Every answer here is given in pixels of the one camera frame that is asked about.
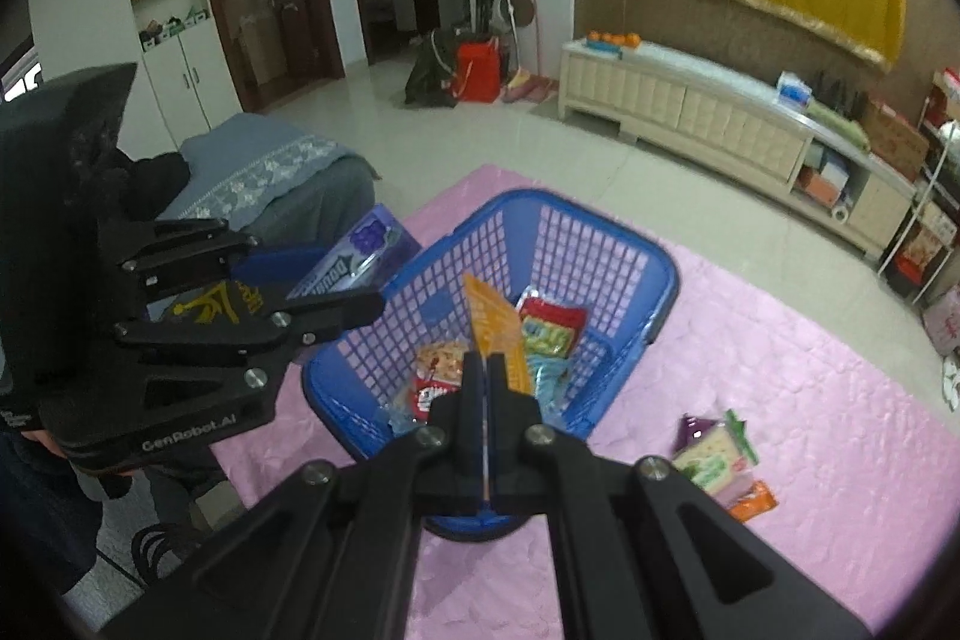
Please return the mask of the person's left hand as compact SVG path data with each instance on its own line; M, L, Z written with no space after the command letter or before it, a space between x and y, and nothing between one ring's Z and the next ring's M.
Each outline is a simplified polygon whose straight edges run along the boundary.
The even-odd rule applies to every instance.
M37 445L43 445L44 448L52 455L58 456L59 458L65 458L64 450L60 447L59 443L55 442L55 438L49 434L47 431L23 431L21 435L25 437L29 442L37 443Z

